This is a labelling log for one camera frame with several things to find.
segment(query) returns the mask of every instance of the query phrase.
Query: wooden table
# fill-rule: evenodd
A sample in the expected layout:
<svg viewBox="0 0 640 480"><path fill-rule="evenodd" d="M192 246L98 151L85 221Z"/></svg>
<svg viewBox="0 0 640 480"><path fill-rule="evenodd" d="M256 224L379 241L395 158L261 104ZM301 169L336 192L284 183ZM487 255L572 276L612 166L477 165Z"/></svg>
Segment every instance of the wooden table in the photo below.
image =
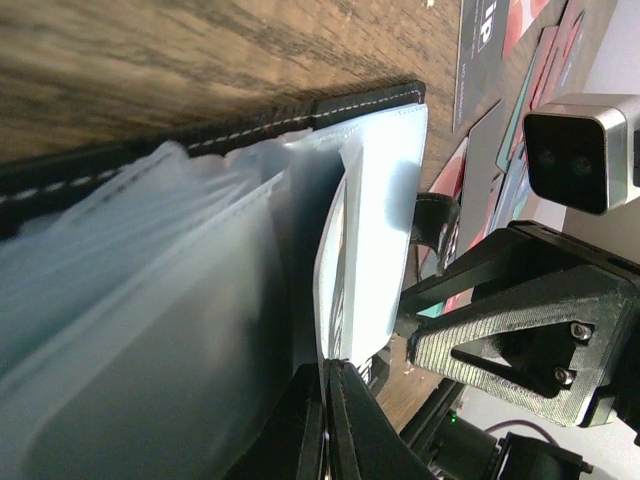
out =
<svg viewBox="0 0 640 480"><path fill-rule="evenodd" d="M420 79L428 188L499 98L504 125L552 0L475 118L451 131L460 0L0 0L0 161L215 120L308 96ZM585 0L588 35L569 80L582 88L615 1ZM407 370L394 342L379 400L400 428L437 379Z"/></svg>

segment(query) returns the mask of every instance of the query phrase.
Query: screw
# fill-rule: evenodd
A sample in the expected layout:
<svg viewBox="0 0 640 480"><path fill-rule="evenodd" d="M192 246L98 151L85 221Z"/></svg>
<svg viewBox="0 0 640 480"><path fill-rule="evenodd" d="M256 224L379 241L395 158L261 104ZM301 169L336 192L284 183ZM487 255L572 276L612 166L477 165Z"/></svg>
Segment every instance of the screw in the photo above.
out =
<svg viewBox="0 0 640 480"><path fill-rule="evenodd" d="M578 340L589 340L591 338L591 329L582 323L573 322L571 324L571 335Z"/></svg>
<svg viewBox="0 0 640 480"><path fill-rule="evenodd" d="M558 383L564 386L571 385L573 380L576 378L576 375L573 372L562 367L556 367L553 371L553 375L556 377Z"/></svg>

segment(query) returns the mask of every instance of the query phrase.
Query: depth camera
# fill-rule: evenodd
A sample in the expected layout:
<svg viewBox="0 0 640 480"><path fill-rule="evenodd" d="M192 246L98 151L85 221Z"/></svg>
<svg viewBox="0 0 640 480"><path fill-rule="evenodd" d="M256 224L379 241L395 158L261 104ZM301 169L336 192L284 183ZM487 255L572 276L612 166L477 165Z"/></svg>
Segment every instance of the depth camera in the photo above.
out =
<svg viewBox="0 0 640 480"><path fill-rule="evenodd" d="M602 215L640 196L640 96L570 94L524 117L540 197Z"/></svg>

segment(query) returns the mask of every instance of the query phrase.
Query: black cable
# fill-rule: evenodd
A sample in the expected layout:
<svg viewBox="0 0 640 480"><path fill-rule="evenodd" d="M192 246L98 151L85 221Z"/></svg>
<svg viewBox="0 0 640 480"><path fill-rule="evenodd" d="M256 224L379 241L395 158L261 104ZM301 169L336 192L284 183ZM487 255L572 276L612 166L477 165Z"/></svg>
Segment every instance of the black cable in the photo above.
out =
<svg viewBox="0 0 640 480"><path fill-rule="evenodd" d="M545 440L547 442L549 442L551 445L553 445L555 447L559 447L560 446L558 444L558 442L556 441L556 439L553 438L549 432L547 432L540 425L537 425L537 424L535 424L533 422L530 422L529 420L522 420L522 419L507 420L506 422L496 423L492 427L489 427L489 428L485 429L485 432L486 433L493 433L496 430L500 430L500 429L506 428L506 427L513 427L513 426L516 426L516 425L519 425L519 426L522 426L522 427L529 427L529 428L535 430L536 432L538 432L540 435L542 435L545 438Z"/></svg>

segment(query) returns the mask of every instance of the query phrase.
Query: white stitching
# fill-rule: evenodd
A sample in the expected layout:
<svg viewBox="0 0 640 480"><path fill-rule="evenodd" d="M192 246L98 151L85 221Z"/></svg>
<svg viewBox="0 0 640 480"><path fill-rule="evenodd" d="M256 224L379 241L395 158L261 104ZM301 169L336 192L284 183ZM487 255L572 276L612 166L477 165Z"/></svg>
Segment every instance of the white stitching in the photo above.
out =
<svg viewBox="0 0 640 480"><path fill-rule="evenodd" d="M52 183L48 187L44 187L44 191L45 192L55 192L56 190L59 190L62 187L64 187L64 184L65 184L65 182Z"/></svg>
<svg viewBox="0 0 640 480"><path fill-rule="evenodd" d="M333 115L334 113L339 113L339 112L344 112L344 111L348 111L348 110L353 110L353 109L358 109L358 108L362 108L362 107L366 107L368 105L375 105L377 103L382 103L382 102L387 102L389 100L393 100L395 98L401 98L401 97L406 97L408 95L413 95L414 93L420 93L420 90L415 89L415 90L411 90L409 92L403 92L403 93L397 93L395 95L391 95L389 97L385 97L385 98L380 98L378 100L369 100L368 102L362 102L359 103L357 105L349 105L346 107L340 107L340 108L336 108L334 110L330 110L328 112L324 112L324 113L315 113L315 114L311 114L311 115L300 115L297 117L292 117L292 118L285 118L283 120L277 120L275 122L272 123L268 123L266 125L260 125L259 127L255 127L249 130L244 130L243 132L240 133L232 133L231 135L223 135L221 137L216 137L216 138L212 138L209 140L204 140L202 142L198 142L198 143L192 143L191 145L187 146L186 149L187 150L194 150L196 148L199 147L207 147L210 145L213 145L215 143L220 143L220 142L224 142L227 140L233 140L235 138L240 138L246 135L250 135L252 133L255 132L259 132L260 130L263 130L265 128L271 128L271 127L275 127L278 125L284 125L286 123L292 123L292 122L300 122L303 120L307 120L309 118L322 118L322 117L328 117L330 115ZM120 173L123 172L124 170L126 170L128 167L128 165L122 165L120 167L118 167L117 169L111 169L111 170L105 170L104 172L101 172L99 174L97 174L95 176L96 179L99 180L103 180L105 178L111 177L113 175L115 175L116 173ZM73 188L73 187L77 187L80 185L83 185L85 183L90 182L94 177L90 177L90 176L85 176L85 177L80 177L80 178L76 178L75 180L70 180L70 181L66 181L66 182L57 182L57 183L52 183L51 185L48 185L46 187L42 187L40 189L38 188L31 188L29 190L25 190L23 192L17 193L15 195L12 196L0 196L0 204L4 203L4 202L18 202L21 200L25 200L27 198L30 198L32 196L34 196L35 194L39 193L40 191L43 192L54 192L56 190L61 189L62 187L64 187L65 185L67 186L67 188Z"/></svg>
<svg viewBox="0 0 640 480"><path fill-rule="evenodd" d="M29 197L33 197L36 193L38 193L37 188L30 188L29 190L24 190L23 192L16 193L12 197L10 197L10 200L14 200L14 201L26 200Z"/></svg>
<svg viewBox="0 0 640 480"><path fill-rule="evenodd" d="M73 182L71 182L71 185L73 185L74 187L77 187L79 185L84 185L85 183L89 183L91 181L93 177L80 177L80 178L76 178Z"/></svg>
<svg viewBox="0 0 640 480"><path fill-rule="evenodd" d="M261 125L259 127L252 128L251 130L245 130L244 132L241 132L241 133L233 133L233 134L228 135L228 136L225 135L223 137L217 137L217 138L205 140L205 141L199 142L199 143L192 143L191 145L189 145L187 147L187 150L193 150L195 148L213 145L214 143L224 142L225 140L232 140L232 139L235 139L235 138L243 137L245 135L249 135L251 133L258 132L258 131L263 130L265 128L271 128L271 127L275 127L275 126L282 125L282 124L285 124L285 123L300 122L302 120L307 120L309 118L328 117L329 115L333 115L334 113L344 112L344 111L347 111L347 110L358 109L358 108L366 107L367 105L375 105L377 103L387 102L387 101L393 100L395 98L406 97L406 96L412 95L414 93L420 93L420 90L416 89L416 90L411 90L410 92L398 93L396 95L391 95L390 97L380 98L378 100L369 100L368 102L362 102L362 103L359 103L358 105L349 105L349 106L346 106L346 107L340 107L340 108L336 108L334 110L330 110L330 111L324 112L324 113L316 113L316 114L312 114L312 115L301 115L301 116L297 116L297 117L293 117L293 118L285 118L283 120L278 120L278 121L275 121L275 122L267 123L266 125Z"/></svg>

